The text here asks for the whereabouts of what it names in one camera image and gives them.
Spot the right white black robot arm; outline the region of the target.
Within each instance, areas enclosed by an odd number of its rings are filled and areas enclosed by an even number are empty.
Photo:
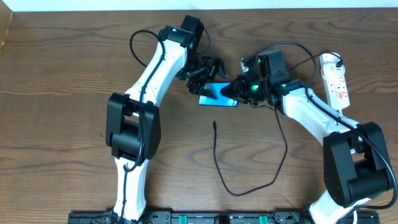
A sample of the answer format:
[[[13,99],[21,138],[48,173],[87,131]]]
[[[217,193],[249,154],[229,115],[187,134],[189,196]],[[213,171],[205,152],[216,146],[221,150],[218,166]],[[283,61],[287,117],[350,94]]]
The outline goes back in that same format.
[[[243,60],[243,74],[221,90],[225,97],[257,107],[272,106],[296,120],[323,146],[325,191],[302,213],[301,223],[362,223],[359,210],[388,190],[397,191],[382,129],[345,117],[349,106],[342,58],[334,52],[311,55],[324,82],[321,100],[301,80],[293,80],[280,50]]]

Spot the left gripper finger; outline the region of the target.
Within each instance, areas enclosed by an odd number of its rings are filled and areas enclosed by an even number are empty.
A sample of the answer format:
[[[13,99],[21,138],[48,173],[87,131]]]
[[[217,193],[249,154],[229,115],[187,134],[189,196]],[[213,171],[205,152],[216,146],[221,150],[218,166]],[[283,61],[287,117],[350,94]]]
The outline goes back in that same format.
[[[200,90],[200,95],[201,96],[205,96],[207,98],[210,98],[212,100],[217,100],[218,99],[218,97],[211,90],[206,89],[206,88],[202,88]]]
[[[216,68],[217,68],[217,75],[221,78],[226,78],[226,73],[224,69],[224,61],[222,59],[218,59],[216,63]]]

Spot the blue Galaxy smartphone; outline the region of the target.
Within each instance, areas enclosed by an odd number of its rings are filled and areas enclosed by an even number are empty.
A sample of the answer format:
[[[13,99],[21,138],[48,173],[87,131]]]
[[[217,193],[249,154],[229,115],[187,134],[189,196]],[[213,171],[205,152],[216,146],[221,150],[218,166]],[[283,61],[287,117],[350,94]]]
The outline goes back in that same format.
[[[198,104],[202,106],[237,107],[238,102],[221,94],[221,89],[229,83],[207,83],[205,89],[211,96],[200,96]]]

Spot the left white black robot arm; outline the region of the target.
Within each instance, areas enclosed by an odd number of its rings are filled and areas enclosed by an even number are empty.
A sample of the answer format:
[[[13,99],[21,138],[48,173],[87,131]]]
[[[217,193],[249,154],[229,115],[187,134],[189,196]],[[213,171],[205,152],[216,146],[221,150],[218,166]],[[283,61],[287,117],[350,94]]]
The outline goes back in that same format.
[[[224,76],[223,61],[197,51],[202,21],[185,16],[180,27],[165,26],[153,36],[157,48],[135,84],[108,100],[106,145],[118,171],[118,194],[111,223],[136,223],[146,209],[145,182],[149,161],[160,144],[160,104],[174,78],[186,80],[190,93],[215,100],[205,87],[216,75]]]

